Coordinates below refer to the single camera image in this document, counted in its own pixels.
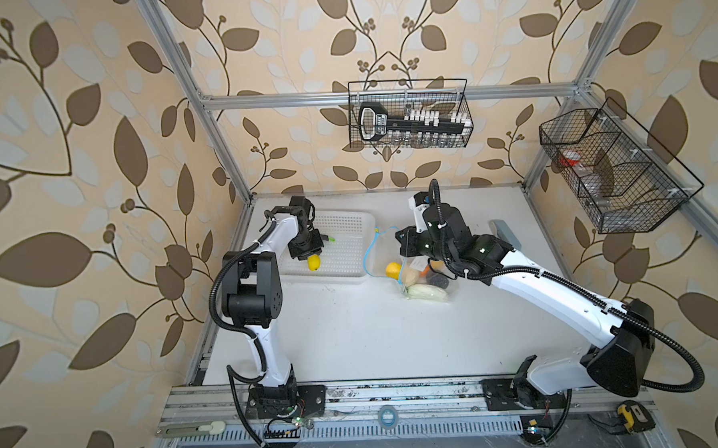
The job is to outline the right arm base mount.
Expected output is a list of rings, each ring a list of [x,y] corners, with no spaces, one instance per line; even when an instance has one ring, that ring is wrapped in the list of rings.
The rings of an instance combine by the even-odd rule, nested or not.
[[[545,395],[528,382],[516,383],[510,378],[487,378],[480,382],[489,412],[515,410],[558,410],[566,405],[562,393]]]

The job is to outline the yellow lemon toy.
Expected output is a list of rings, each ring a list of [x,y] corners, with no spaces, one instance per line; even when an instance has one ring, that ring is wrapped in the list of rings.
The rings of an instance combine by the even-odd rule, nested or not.
[[[398,262],[390,262],[385,268],[385,276],[393,280],[398,280],[401,276],[401,270],[401,264]]]

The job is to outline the white plastic basket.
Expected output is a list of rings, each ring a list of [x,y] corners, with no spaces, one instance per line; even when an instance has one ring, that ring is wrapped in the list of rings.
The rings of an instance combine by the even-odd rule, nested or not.
[[[319,269],[310,270],[306,260],[292,259],[285,251],[279,258],[280,275],[309,281],[341,282],[356,282],[369,276],[364,270],[364,262],[375,233],[372,215],[346,210],[322,211],[317,213],[314,227],[328,238],[319,255]]]

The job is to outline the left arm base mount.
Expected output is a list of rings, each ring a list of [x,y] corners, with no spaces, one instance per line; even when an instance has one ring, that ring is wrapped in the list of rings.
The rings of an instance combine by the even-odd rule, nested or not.
[[[296,390],[296,400],[275,399],[260,396],[259,388],[249,390],[245,414],[248,419],[267,420],[269,418],[321,417],[325,413],[327,387],[320,384],[305,384]]]

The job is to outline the white radish toy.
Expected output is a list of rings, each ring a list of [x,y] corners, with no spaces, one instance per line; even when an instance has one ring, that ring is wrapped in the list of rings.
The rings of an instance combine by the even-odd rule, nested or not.
[[[407,298],[416,300],[446,302],[449,298],[449,294],[444,288],[425,283],[407,286],[404,293]]]

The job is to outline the clear zip top bag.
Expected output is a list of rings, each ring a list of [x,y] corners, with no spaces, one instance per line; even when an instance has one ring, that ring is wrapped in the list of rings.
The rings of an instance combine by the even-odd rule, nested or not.
[[[365,275],[381,278],[402,297],[433,303],[451,302],[458,292],[456,280],[445,273],[445,267],[424,255],[399,256],[396,226],[375,227],[369,246],[363,254]]]

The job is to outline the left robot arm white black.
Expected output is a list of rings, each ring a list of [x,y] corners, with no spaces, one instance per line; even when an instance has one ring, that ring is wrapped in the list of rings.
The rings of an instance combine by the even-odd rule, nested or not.
[[[253,388],[257,404],[277,413],[298,403],[297,380],[278,343],[275,322],[283,307],[279,256],[320,268],[324,238],[314,227],[315,207],[305,196],[294,196],[286,206],[265,213],[263,234],[245,249],[227,253],[213,281],[208,301],[211,320],[221,330],[245,335],[259,373],[245,377],[230,365],[229,383]]]

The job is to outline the white garlic toy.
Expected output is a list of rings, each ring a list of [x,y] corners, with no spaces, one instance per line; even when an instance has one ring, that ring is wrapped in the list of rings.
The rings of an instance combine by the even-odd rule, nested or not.
[[[401,276],[399,281],[406,287],[410,287],[418,283],[421,278],[420,270],[413,269],[413,267],[402,267]]]

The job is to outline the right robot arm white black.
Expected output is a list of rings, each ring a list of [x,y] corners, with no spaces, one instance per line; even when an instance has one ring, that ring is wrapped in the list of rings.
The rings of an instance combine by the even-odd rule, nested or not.
[[[444,202],[439,183],[408,201],[414,223],[395,233],[400,255],[442,262],[453,278],[510,292],[568,325],[587,346],[565,355],[525,358],[513,375],[508,396],[536,408],[554,395],[599,387],[623,398],[641,388],[672,394],[693,393],[706,381],[701,363],[683,345],[654,326],[650,305],[624,304],[598,295],[544,269],[494,234],[475,235],[460,210]],[[675,352],[690,368],[686,383],[646,379],[656,344]]]

